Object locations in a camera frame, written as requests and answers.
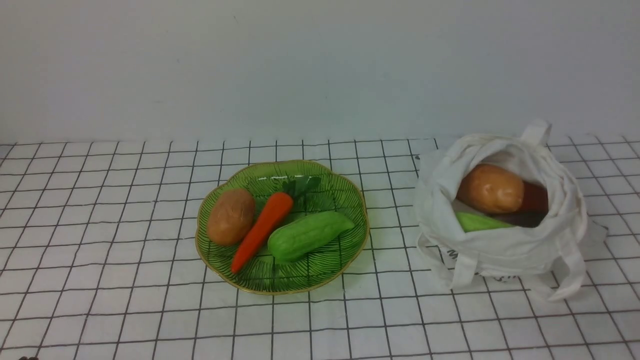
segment potato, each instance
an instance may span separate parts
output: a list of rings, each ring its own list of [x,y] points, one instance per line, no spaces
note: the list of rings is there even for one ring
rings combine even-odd
[[[462,179],[458,200],[486,214],[520,209],[524,182],[516,174],[490,164],[479,164]]]
[[[242,241],[253,225],[255,200],[245,189],[227,190],[218,197],[207,221],[209,239],[221,246]]]

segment table surface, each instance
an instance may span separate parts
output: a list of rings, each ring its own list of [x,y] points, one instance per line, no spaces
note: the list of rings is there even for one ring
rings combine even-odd
[[[640,139],[550,140],[609,228],[555,304],[519,279],[443,290],[417,257],[416,155],[453,140],[0,145],[0,360],[640,358]],[[199,205],[249,163],[300,158],[361,187],[366,248],[309,293],[239,291],[198,256]]]

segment green glass plate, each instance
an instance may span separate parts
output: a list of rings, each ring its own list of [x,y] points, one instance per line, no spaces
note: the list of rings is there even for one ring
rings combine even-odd
[[[308,214],[333,210],[345,214],[356,226],[295,263],[276,264],[265,244],[238,274],[233,274],[230,267],[238,245],[216,245],[209,241],[206,231],[209,214],[218,197],[229,189],[247,189],[255,199],[255,218],[269,196],[296,176],[319,176],[321,182],[313,192],[296,201],[283,225]],[[316,162],[292,160],[251,165],[209,193],[198,212],[196,248],[202,261],[230,284],[252,293],[275,295],[309,291],[330,282],[362,251],[368,234],[369,221],[362,193],[350,180]]]

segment white tote bag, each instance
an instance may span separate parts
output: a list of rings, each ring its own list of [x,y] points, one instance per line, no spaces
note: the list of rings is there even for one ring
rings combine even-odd
[[[582,286],[586,267],[578,242],[586,236],[602,241],[606,229],[589,220],[577,181],[545,147],[549,132],[550,125],[537,120],[521,138],[469,135],[448,151],[421,155],[414,205],[421,231],[417,247],[444,286],[464,287],[474,274],[520,276],[548,301],[565,299]],[[463,177],[479,163],[498,165],[544,186],[549,212],[542,223],[465,233],[453,204]],[[434,245],[458,253],[453,271],[442,263]],[[538,275],[550,271],[557,258],[566,263],[568,275],[554,291]]]

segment cucumber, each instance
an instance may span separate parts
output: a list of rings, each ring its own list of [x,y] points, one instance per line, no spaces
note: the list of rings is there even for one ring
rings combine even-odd
[[[269,237],[267,247],[279,263],[290,263],[335,239],[355,224],[335,211],[325,211],[299,218]]]
[[[513,227],[513,225],[501,222],[500,220],[471,213],[457,212],[456,218],[458,218],[458,222],[465,233]]]

